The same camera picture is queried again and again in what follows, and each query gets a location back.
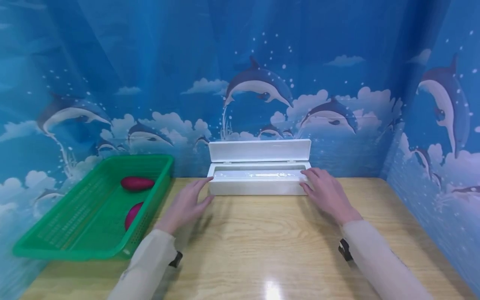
beige sleeve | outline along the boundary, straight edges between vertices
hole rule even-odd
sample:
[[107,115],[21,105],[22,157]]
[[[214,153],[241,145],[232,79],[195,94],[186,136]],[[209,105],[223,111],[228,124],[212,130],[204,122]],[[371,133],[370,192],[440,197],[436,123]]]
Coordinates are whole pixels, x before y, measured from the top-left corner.
[[175,238],[154,229],[140,243],[108,300],[150,300],[175,257]]
[[433,299],[369,222],[348,222],[342,230],[353,260],[380,298]]

blue curtain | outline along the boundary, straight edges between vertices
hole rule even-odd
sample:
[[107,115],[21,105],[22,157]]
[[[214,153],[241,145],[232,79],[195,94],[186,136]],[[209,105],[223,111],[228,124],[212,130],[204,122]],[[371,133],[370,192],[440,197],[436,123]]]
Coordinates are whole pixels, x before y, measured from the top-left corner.
[[[202,177],[210,141],[293,138],[334,176],[386,179],[480,294],[464,259],[480,248],[464,213],[475,195],[459,192],[478,182],[456,175],[479,145],[475,13],[449,0],[0,2],[0,298],[46,264],[12,245],[103,158],[170,154],[174,176]],[[425,65],[455,53],[473,113],[457,150],[450,112],[419,88]]]

table surface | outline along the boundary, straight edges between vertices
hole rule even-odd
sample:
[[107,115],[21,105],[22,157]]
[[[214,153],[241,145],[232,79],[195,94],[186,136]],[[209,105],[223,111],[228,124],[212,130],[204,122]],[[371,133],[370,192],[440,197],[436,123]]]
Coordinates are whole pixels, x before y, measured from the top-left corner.
[[[174,180],[158,216],[191,180]],[[475,299],[385,181],[339,180],[435,299]],[[338,252],[339,228],[304,196],[219,196],[176,236],[184,257],[178,269],[168,269],[154,299],[378,299]],[[127,265],[51,262],[21,299],[105,299]]]

red egg-shaped object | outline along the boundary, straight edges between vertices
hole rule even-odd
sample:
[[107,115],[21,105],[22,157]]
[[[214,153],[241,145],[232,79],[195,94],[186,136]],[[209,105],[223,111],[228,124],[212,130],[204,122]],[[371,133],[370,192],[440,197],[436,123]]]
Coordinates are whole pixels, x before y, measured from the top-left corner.
[[127,214],[127,217],[125,218],[125,230],[128,230],[133,220],[137,216],[137,213],[140,211],[140,208],[142,208],[143,204],[144,204],[143,202],[137,203],[130,209],[130,211]]
[[122,179],[120,184],[128,191],[143,191],[151,189],[155,185],[155,181],[143,177],[128,176]]

white plastic box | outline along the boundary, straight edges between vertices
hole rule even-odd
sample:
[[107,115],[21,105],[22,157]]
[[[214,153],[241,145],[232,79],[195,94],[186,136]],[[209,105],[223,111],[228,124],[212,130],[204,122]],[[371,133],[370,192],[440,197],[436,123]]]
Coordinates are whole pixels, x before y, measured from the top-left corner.
[[210,142],[213,195],[304,195],[309,139]]

